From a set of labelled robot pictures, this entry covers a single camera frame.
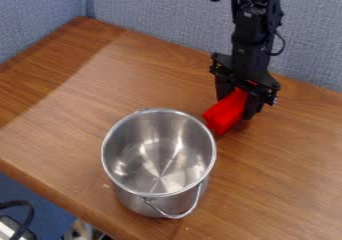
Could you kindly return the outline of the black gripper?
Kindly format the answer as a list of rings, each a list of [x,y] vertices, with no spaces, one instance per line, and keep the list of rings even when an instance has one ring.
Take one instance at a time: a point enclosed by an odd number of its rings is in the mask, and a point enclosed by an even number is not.
[[[274,106],[281,84],[269,71],[273,43],[235,43],[233,54],[213,53],[210,73],[215,77],[217,98],[222,100],[237,88],[247,93],[243,119],[250,120],[265,105]]]

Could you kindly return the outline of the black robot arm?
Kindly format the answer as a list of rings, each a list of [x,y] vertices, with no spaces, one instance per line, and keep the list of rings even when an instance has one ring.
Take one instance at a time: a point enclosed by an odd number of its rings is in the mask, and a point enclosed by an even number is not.
[[[231,0],[234,31],[231,54],[213,53],[218,100],[237,89],[247,94],[242,118],[250,120],[278,98],[281,83],[269,71],[270,60],[286,47],[278,32],[285,16],[281,0]]]

